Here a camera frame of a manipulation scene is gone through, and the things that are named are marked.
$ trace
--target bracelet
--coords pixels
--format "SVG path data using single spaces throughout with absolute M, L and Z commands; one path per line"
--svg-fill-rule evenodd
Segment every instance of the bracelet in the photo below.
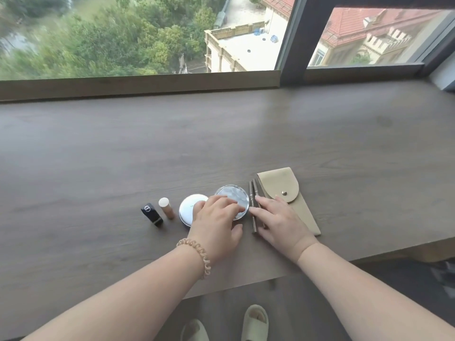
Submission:
M 205 252 L 204 248 L 199 244 L 196 243 L 196 241 L 192 241 L 189 238 L 183 238 L 182 240 L 178 241 L 176 247 L 179 245 L 186 244 L 189 246 L 192 246 L 196 251 L 198 252 L 199 255 L 202 257 L 202 261 L 204 261 L 204 275 L 202 276 L 202 279 L 205 279 L 208 275 L 210 275 L 210 260 L 207 258 L 207 253 Z

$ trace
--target hand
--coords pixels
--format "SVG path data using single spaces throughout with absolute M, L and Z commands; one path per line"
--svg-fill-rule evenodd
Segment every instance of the hand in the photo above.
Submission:
M 242 224 L 232 228 L 232 221 L 244 207 L 225 195 L 213 195 L 193 207 L 193 223 L 188 238 L 197 241 L 207 252 L 211 265 L 229 255 L 242 238 Z
M 268 226 L 268 229 L 259 227 L 259 234 L 292 262 L 297 263 L 305 249 L 318 243 L 294 209 L 281 197 L 272 200 L 256 195 L 256 201 L 265 209 L 250 207 L 249 211 Z

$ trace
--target sandal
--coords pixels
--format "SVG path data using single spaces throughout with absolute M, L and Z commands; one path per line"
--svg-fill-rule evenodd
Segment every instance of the sandal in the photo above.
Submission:
M 180 341 L 209 341 L 209 339 L 201 321 L 191 320 L 183 327 Z
M 243 318 L 242 341 L 267 341 L 268 316 L 264 308 L 251 305 Z

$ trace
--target person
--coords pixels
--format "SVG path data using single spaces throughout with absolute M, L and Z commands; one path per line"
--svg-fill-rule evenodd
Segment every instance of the person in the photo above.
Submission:
M 260 235 L 314 282 L 353 341 L 455 340 L 454 327 L 319 243 L 281 198 L 256 196 L 256 200 L 263 209 L 250 207 L 250 212 L 268 226 L 259 228 Z M 242 210 L 226 196 L 196 203 L 188 239 L 203 249 L 177 246 L 24 340 L 152 340 L 204 275 L 208 266 L 201 253 L 214 266 L 234 251 L 242 225 L 231 226 Z M 259 305 L 247 311 L 243 323 L 242 341 L 267 339 L 268 317 Z M 207 341 L 208 336 L 202 323 L 194 320 L 185 326 L 182 340 Z

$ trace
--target leather pouch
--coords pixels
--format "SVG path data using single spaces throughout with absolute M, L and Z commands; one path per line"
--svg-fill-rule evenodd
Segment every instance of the leather pouch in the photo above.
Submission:
M 299 191 L 299 182 L 290 167 L 258 173 L 259 183 L 266 197 L 273 199 L 275 195 L 285 200 L 299 215 L 314 235 L 320 235 L 316 221 L 307 203 Z

